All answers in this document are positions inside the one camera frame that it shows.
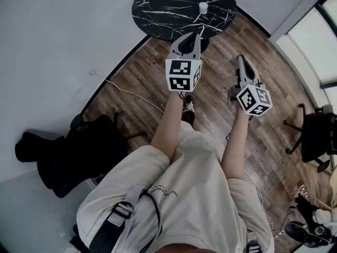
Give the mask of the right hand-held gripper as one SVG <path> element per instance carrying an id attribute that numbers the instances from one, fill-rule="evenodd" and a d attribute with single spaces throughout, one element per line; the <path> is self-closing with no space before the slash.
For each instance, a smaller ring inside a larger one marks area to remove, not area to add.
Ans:
<path id="1" fill-rule="evenodd" d="M 272 107 L 272 100 L 265 85 L 260 82 L 246 58 L 239 54 L 235 59 L 237 85 L 227 92 L 227 104 L 238 102 L 247 115 L 262 115 Z"/>

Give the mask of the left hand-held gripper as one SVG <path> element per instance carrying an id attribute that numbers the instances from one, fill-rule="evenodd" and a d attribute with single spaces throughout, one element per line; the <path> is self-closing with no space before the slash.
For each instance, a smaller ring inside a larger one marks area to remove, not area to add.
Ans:
<path id="1" fill-rule="evenodd" d="M 202 69 L 200 34 L 190 32 L 176 39 L 165 60 L 165 76 L 170 91 L 193 92 Z"/>

